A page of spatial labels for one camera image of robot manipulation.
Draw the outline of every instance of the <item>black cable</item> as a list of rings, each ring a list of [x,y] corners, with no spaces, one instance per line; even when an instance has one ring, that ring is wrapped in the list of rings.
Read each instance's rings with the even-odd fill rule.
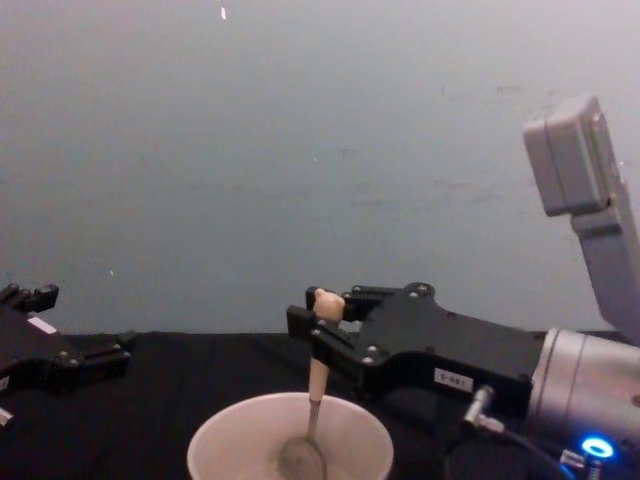
[[[573,476],[573,474],[569,470],[566,470],[560,464],[560,462],[558,462],[555,458],[553,458],[547,452],[542,450],[537,445],[533,444],[531,441],[529,441],[527,438],[523,437],[522,435],[518,435],[515,432],[504,429],[500,433],[491,432],[491,436],[489,437],[489,440],[485,440],[485,441],[488,441],[490,443],[496,443],[496,441],[499,443],[502,443],[504,441],[507,441],[507,443],[517,445],[518,447],[522,448],[523,450],[525,450],[526,452],[534,456],[537,460],[540,460],[542,462],[542,464],[546,467],[546,470],[549,475],[548,476],[549,479],[575,480],[575,477]],[[454,480],[453,475],[451,473],[451,456],[452,456],[452,453],[463,443],[465,443],[465,441],[457,440],[453,442],[449,446],[449,448],[447,448],[447,450],[445,451],[444,463],[442,467],[444,480]]]

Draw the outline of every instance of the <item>white label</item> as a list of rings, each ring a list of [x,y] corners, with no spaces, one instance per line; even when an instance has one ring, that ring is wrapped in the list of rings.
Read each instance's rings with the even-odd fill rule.
[[[436,368],[433,374],[436,383],[473,393],[473,378]]]
[[[38,317],[31,317],[28,322],[34,327],[38,327],[44,333],[51,335],[52,333],[56,333],[57,330],[53,325],[49,325],[47,322]]]

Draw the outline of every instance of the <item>blue led light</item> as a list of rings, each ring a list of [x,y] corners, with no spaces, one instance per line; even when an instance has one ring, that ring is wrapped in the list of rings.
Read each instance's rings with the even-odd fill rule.
[[[598,458],[613,456],[613,447],[609,442],[600,437],[588,437],[582,442],[582,450],[585,453]]]

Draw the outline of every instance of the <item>black tablecloth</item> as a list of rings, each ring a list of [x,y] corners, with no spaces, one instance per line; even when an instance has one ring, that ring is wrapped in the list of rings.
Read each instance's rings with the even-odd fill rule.
[[[71,340],[88,346],[104,337]],[[308,345],[284,335],[143,334],[123,378],[62,396],[0,397],[14,414],[0,431],[0,479],[186,479],[189,441],[207,418],[249,397],[304,391],[308,362]],[[338,375],[328,393],[358,403]],[[400,391],[363,406],[393,439],[392,480],[439,478],[430,394]],[[525,465],[504,445],[469,445],[453,457],[461,479],[525,478]]]

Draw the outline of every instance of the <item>gray wall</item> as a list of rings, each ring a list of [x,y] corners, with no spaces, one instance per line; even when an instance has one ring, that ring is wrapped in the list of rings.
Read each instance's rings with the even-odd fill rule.
[[[0,281],[68,332],[282,331],[306,286],[433,283],[603,328],[521,140],[590,91],[640,210],[640,3],[0,0]]]

